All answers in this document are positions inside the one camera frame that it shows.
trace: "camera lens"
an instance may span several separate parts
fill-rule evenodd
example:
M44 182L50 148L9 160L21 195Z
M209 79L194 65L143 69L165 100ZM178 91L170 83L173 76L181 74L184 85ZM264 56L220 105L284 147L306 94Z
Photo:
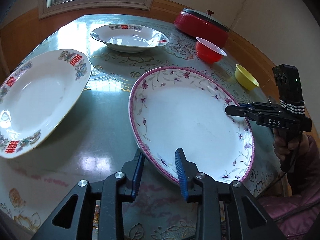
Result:
M278 79L279 79L280 84L282 84L282 76L281 76L281 74L278 74Z
M287 77L285 76L284 73L282 74L282 80L283 80L283 83L284 83L284 84L287 83Z

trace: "hand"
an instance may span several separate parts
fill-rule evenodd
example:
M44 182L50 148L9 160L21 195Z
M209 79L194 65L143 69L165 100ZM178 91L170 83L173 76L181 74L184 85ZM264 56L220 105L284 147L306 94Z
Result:
M279 131L277 129L273 129L274 134L274 142L273 146L275 148L274 152L277 155L280 162L283 162L285 160L285 157L290 153L290 151L296 149L299 145L300 136L297 136L296 138L292 139L288 145L286 144L285 140L280 137ZM299 149L299 156L306 154L309 149L309 140L308 137L303 134L301 143L300 143L300 149Z

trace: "white plate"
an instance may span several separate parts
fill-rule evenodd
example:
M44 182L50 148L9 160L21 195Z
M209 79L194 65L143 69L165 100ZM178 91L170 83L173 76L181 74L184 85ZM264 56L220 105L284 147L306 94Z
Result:
M167 45L169 39L154 29L133 24L110 24L94 29L90 36L120 52L136 53Z
M143 74L129 99L129 116L139 147L167 178L178 183L174 154L216 181L243 181L254 159L251 127L242 117L226 115L237 105L210 77L179 67Z
M53 50L19 66L0 87L0 156L38 146L78 100L91 75L87 56Z

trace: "sleeve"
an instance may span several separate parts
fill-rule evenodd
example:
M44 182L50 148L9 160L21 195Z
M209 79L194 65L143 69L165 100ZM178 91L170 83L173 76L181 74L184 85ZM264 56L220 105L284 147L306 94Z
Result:
M320 156L316 141L308 136L309 149L306 154L297 158L293 173L288 173L288 182L292 194L300 194L303 190L320 182Z

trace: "person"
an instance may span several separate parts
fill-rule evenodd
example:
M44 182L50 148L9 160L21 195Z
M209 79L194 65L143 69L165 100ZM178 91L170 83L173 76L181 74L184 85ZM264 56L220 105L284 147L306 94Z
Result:
M300 137L286 144L274 130L274 152L280 163L299 145ZM258 202L291 240L302 239L320 212L320 156L314 138L302 135L293 173L287 174L290 197L261 197Z

